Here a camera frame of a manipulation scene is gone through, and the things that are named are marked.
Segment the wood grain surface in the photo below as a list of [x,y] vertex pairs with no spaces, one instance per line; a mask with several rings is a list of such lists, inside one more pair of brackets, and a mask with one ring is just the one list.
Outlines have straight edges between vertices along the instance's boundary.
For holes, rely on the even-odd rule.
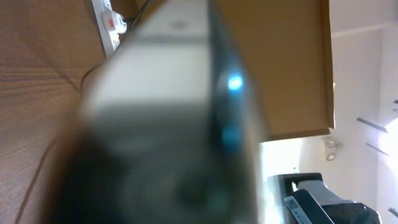
[[[134,1],[113,3],[125,16],[137,11]],[[0,223],[14,223],[45,148],[76,108],[81,76],[104,56],[91,0],[1,0],[0,41]],[[40,179],[20,223],[35,222]]]

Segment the brown cardboard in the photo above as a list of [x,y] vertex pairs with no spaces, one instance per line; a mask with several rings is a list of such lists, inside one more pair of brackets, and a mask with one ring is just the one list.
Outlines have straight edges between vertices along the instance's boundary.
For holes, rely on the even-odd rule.
[[261,92],[267,140],[334,128],[327,0],[218,0]]

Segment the blue led light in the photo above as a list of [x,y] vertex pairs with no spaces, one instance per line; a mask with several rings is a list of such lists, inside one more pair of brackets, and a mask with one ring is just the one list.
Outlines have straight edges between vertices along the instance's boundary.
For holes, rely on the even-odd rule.
[[238,90],[243,85],[243,79],[239,75],[232,76],[228,79],[228,89]]
[[234,126],[226,126],[221,132],[221,139],[223,141],[225,152],[237,152],[241,135],[239,129]]

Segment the label sticker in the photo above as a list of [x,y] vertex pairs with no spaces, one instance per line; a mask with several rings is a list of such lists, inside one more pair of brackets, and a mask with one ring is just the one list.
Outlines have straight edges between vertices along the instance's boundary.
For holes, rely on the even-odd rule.
[[312,224],[299,203],[296,201],[296,198],[288,196],[284,198],[284,201],[299,224]]
[[114,23],[113,23],[113,19],[112,18],[109,20],[109,24],[111,25],[111,27],[114,27]]

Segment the black cable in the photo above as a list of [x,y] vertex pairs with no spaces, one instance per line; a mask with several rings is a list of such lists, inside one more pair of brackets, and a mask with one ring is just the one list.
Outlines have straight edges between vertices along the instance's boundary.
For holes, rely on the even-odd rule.
[[128,33],[130,32],[130,30],[132,30],[132,28],[134,27],[134,25],[136,25],[137,21],[139,20],[139,18],[142,16],[142,13],[144,13],[145,8],[147,7],[148,3],[150,0],[147,0],[142,7],[140,8],[140,10],[138,11],[138,14],[136,17],[132,18],[132,22],[129,25],[129,27],[127,28],[127,31],[124,33],[124,35],[121,37],[120,39],[120,43],[118,45],[118,47],[116,47],[116,49],[114,50],[113,54],[107,58],[104,62],[102,62],[99,65],[95,65],[94,67],[92,67],[91,69],[89,69],[81,78],[80,80],[80,93],[83,93],[83,85],[84,85],[84,81],[86,80],[86,78],[88,77],[89,74],[91,74],[94,70],[96,70],[98,67],[104,65],[105,62],[109,61],[113,55],[116,54],[116,52],[120,49],[120,46],[122,45],[123,41],[126,39],[126,36],[128,35]]
[[123,22],[134,22],[135,20],[136,20],[135,17],[129,17],[129,18],[123,19]]
[[57,138],[53,138],[53,139],[51,140],[50,144],[49,144],[49,145],[47,146],[47,148],[44,150],[43,156],[40,158],[39,165],[38,165],[37,168],[36,168],[36,171],[35,171],[35,173],[34,173],[34,175],[33,175],[33,178],[32,178],[32,180],[30,181],[30,184],[29,184],[29,186],[28,186],[28,188],[27,188],[27,190],[26,190],[26,193],[25,193],[25,195],[24,195],[24,199],[23,199],[23,201],[21,202],[21,205],[20,205],[20,207],[19,207],[19,209],[18,209],[17,217],[16,217],[15,222],[14,222],[15,224],[19,224],[19,222],[21,221],[22,215],[24,214],[26,205],[27,205],[27,203],[28,203],[28,201],[29,201],[30,194],[32,193],[33,188],[34,188],[34,186],[35,186],[35,184],[36,184],[36,182],[37,182],[37,179],[39,178],[40,171],[41,171],[42,168],[43,168],[45,159],[47,158],[47,155],[49,154],[51,148],[53,148],[53,147],[55,146],[55,144],[57,143],[56,140],[57,140]]
[[64,80],[66,80],[66,81],[69,83],[69,85],[72,86],[72,88],[73,88],[74,90],[76,90],[77,92],[79,92],[79,88],[77,87],[77,85],[74,84],[74,83],[70,80],[70,78],[69,78],[67,75],[64,75],[64,74],[61,74],[61,73],[59,73],[58,75],[59,75],[61,78],[63,78]]

